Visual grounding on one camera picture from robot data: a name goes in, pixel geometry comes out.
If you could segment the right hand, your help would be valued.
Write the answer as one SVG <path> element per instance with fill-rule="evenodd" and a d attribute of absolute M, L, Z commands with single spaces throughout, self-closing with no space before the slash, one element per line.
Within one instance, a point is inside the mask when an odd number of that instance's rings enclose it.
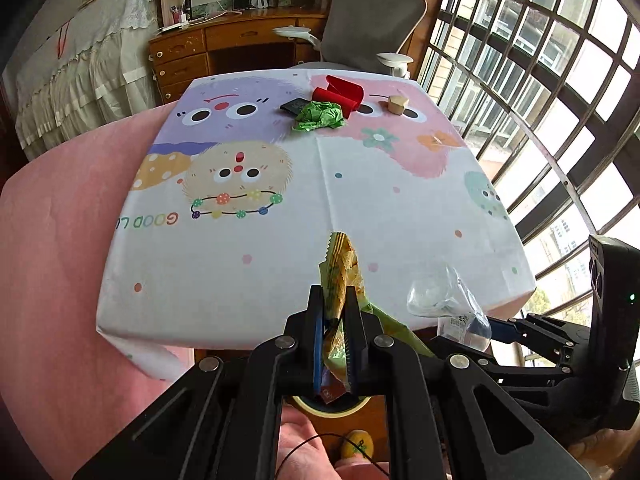
<path fill-rule="evenodd" d="M 626 458 L 639 440 L 636 430 L 601 429 L 568 447 L 568 452 L 580 463 L 591 479 L 609 479 L 615 466 Z"/>

